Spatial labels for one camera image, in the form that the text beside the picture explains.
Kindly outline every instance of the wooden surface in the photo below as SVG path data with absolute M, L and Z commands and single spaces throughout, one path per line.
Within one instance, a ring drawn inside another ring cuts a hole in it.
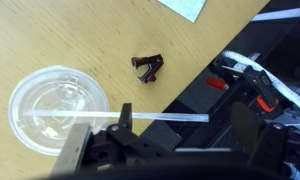
M 111 111 L 132 102 L 135 112 L 160 112 L 267 2 L 208 0 L 192 24 L 155 0 L 0 0 L 0 179 L 48 175 L 56 160 L 25 147 L 8 124 L 10 95 L 29 73 L 76 68 L 100 83 Z M 157 53 L 158 80 L 141 84 L 130 58 Z

